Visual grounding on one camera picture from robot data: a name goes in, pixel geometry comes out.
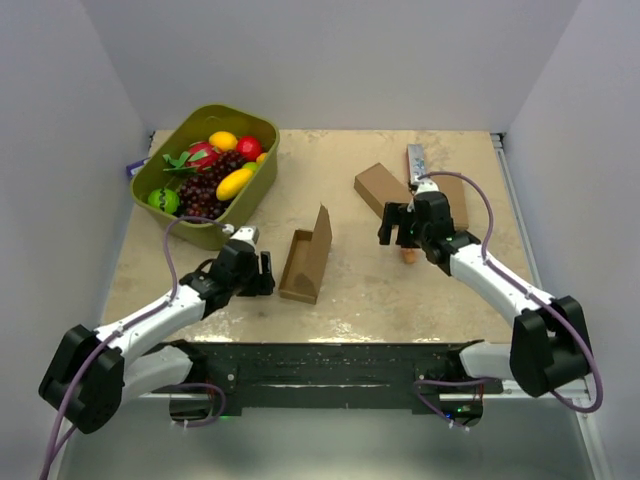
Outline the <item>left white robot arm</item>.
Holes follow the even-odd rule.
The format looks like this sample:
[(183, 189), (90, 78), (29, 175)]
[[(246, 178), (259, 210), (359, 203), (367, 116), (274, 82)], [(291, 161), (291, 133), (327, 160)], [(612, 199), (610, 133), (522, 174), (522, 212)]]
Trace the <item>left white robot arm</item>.
[(242, 227), (218, 255), (182, 277), (164, 296), (111, 324), (68, 330), (39, 385), (40, 397), (82, 433), (102, 428), (123, 401), (176, 384), (200, 390), (207, 368), (178, 347), (159, 344), (225, 308), (234, 296), (269, 296), (275, 281), (259, 232)]

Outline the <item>brown cardboard box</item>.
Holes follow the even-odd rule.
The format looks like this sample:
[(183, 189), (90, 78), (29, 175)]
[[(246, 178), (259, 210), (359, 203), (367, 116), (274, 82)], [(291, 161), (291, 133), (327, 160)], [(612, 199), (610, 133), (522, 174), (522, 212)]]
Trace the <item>brown cardboard box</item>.
[(278, 287), (284, 299), (315, 305), (333, 240), (329, 211), (320, 205), (314, 228), (297, 229)]

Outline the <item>pink toy ice cream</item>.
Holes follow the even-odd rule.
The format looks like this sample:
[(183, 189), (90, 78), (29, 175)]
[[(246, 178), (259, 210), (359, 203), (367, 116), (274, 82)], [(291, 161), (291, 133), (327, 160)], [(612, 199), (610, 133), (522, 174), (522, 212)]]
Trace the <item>pink toy ice cream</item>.
[(417, 261), (416, 252), (412, 248), (402, 248), (401, 256), (403, 262), (407, 265), (414, 264)]

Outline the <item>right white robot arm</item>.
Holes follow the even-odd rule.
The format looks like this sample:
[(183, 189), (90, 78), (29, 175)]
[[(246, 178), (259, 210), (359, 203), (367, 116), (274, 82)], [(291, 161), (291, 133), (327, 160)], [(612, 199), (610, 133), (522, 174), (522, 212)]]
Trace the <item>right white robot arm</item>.
[(481, 379), (513, 380), (531, 397), (595, 372), (584, 312), (571, 296), (557, 298), (515, 276), (476, 236), (456, 230), (446, 196), (417, 194), (387, 203), (382, 245), (420, 249), (427, 260), (487, 302), (511, 328), (507, 345), (469, 343), (445, 369), (448, 386), (469, 392)]

